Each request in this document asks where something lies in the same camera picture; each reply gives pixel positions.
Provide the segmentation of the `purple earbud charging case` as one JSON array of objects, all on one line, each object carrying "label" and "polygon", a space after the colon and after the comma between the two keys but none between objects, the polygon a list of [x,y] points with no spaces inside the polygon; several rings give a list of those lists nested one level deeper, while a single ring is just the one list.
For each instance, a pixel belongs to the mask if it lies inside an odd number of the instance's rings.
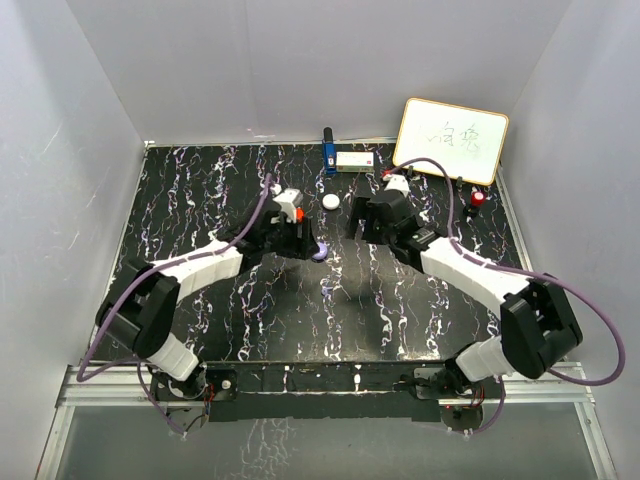
[{"label": "purple earbud charging case", "polygon": [[317,244],[318,251],[311,256],[311,259],[315,262],[323,262],[328,256],[328,247],[324,242]]}]

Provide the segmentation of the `white earbud charging case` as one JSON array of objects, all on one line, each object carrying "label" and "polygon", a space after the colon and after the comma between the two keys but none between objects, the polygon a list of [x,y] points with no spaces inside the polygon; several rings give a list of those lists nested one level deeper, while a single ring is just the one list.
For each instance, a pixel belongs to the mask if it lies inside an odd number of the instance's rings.
[{"label": "white earbud charging case", "polygon": [[334,211],[340,206],[340,198],[336,194],[326,194],[322,198],[322,206],[327,211]]}]

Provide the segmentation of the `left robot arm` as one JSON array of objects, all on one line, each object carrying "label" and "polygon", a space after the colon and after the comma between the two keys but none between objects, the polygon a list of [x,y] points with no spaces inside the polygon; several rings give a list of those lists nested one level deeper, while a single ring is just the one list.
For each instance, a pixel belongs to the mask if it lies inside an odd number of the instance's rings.
[{"label": "left robot arm", "polygon": [[176,306],[218,281],[250,271],[265,255],[323,258],[327,247],[315,241],[302,198],[292,188],[269,194],[244,223],[202,248],[155,263],[129,261],[98,310],[99,330],[167,374],[182,397],[197,398],[207,376],[198,356],[172,333]]}]

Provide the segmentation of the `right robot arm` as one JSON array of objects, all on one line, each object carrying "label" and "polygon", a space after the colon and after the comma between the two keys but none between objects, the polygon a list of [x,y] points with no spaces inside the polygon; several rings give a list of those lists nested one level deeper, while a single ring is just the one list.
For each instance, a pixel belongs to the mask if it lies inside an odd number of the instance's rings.
[{"label": "right robot arm", "polygon": [[499,319],[499,335],[459,350],[422,381],[426,388],[466,397],[491,377],[518,373],[535,380],[582,343],[582,331],[559,286],[502,272],[493,262],[456,249],[450,238],[424,225],[398,190],[357,197],[345,235],[387,246],[400,263],[447,282]]}]

